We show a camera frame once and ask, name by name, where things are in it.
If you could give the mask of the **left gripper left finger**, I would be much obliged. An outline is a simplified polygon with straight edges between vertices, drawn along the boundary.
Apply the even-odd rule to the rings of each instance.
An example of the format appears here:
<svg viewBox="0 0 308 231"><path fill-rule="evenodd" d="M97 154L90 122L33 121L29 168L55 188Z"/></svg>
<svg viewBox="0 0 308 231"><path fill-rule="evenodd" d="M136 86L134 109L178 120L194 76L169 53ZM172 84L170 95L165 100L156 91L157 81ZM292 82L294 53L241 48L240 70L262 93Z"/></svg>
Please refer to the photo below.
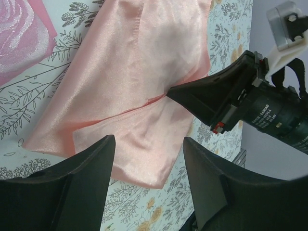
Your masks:
<svg viewBox="0 0 308 231"><path fill-rule="evenodd" d="M27 178L0 182L3 231L98 231L115 155L107 135Z"/></svg>

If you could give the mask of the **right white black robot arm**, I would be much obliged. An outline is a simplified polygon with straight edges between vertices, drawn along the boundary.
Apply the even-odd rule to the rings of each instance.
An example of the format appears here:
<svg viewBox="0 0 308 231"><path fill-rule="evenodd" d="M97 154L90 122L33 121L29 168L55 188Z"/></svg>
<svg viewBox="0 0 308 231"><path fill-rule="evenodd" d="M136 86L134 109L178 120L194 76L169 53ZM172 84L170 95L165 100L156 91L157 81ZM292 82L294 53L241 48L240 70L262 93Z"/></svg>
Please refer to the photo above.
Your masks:
<svg viewBox="0 0 308 231"><path fill-rule="evenodd" d="M267 58L245 51L234 63L211 76L172 87L167 96L192 113L213 133L230 131L243 121L258 131L303 152L308 151L308 94L305 66L295 58L287 64L299 90L284 87L285 69L268 82Z"/></svg>

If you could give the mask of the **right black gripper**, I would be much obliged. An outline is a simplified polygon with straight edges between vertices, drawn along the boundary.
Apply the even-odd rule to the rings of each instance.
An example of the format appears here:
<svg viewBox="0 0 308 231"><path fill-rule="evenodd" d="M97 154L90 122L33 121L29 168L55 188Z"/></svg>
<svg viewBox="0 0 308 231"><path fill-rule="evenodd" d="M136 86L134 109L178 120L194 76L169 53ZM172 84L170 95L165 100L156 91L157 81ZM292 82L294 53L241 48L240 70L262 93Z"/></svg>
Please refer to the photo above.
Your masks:
<svg viewBox="0 0 308 231"><path fill-rule="evenodd" d="M202 79L171 87L167 97L179 103L215 134L230 131L255 100L254 90L268 83L268 59L245 51L225 69Z"/></svg>

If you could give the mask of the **salmon pink satin napkin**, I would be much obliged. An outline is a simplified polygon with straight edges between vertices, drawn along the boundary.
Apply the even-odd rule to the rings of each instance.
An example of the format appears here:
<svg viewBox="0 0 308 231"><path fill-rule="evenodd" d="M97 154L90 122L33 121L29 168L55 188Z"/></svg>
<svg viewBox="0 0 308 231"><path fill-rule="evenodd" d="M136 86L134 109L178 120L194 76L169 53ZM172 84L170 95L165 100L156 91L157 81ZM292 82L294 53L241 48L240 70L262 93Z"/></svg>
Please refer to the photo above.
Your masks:
<svg viewBox="0 0 308 231"><path fill-rule="evenodd" d="M205 77L208 0L107 0L23 147L71 157L114 135L111 177L163 188L193 116L167 97Z"/></svg>

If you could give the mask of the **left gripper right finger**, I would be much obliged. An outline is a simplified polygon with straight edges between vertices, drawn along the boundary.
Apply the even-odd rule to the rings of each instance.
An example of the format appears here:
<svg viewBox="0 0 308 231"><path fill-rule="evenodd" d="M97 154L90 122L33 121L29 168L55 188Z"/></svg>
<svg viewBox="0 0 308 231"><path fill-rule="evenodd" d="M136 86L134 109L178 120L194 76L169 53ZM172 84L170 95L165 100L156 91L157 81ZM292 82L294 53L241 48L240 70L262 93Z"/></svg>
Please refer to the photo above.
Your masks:
<svg viewBox="0 0 308 231"><path fill-rule="evenodd" d="M307 177L280 180L252 172L190 137L183 153L199 230L307 230Z"/></svg>

